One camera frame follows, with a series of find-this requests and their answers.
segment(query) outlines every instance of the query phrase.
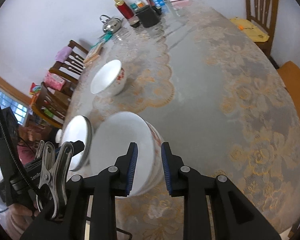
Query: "window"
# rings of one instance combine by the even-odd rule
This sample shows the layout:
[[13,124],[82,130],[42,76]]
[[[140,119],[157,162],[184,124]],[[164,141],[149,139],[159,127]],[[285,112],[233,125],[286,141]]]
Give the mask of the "window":
[[0,106],[1,109],[11,107],[18,123],[23,124],[23,121],[26,117],[27,108],[18,102],[11,99],[9,96],[5,95],[3,92],[0,91]]

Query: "person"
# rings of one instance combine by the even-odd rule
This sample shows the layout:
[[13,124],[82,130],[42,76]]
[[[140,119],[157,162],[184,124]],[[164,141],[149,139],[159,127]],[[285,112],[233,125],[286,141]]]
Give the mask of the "person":
[[[37,203],[34,202],[36,211],[34,216],[39,214]],[[14,203],[9,206],[6,214],[6,232],[12,240],[19,240],[23,232],[28,228],[32,222],[32,211],[25,206]]]
[[34,160],[40,140],[52,142],[57,147],[55,142],[57,131],[57,128],[52,128],[51,126],[42,127],[33,122],[30,122],[26,127],[19,125],[18,133],[21,139],[18,142],[17,151],[21,163],[26,165]]

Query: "kettle handle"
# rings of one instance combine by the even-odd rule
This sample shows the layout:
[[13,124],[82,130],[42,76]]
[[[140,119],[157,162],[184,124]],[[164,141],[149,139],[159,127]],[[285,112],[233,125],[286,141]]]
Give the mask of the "kettle handle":
[[[102,17],[106,17],[106,18],[108,18],[108,19],[104,22],[104,21],[102,20]],[[100,19],[100,21],[101,21],[102,23],[106,24],[111,18],[110,18],[108,15],[104,15],[104,14],[103,14],[103,15],[100,16],[99,19]]]

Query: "white wall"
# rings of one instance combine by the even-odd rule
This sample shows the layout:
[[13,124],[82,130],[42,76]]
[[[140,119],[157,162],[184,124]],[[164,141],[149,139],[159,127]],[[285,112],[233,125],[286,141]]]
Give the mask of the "white wall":
[[[245,0],[203,0],[224,16],[245,17]],[[6,0],[0,9],[0,76],[28,93],[70,39],[87,49],[102,34],[101,14],[119,16],[113,0]],[[300,66],[300,7],[280,0],[272,56]]]

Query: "gold bottle cap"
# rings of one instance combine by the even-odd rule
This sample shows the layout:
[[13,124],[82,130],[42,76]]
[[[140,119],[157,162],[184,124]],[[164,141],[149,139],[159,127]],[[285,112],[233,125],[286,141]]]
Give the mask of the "gold bottle cap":
[[120,5],[123,5],[124,4],[124,1],[123,0],[114,0],[115,1],[115,5],[116,6],[120,6]]

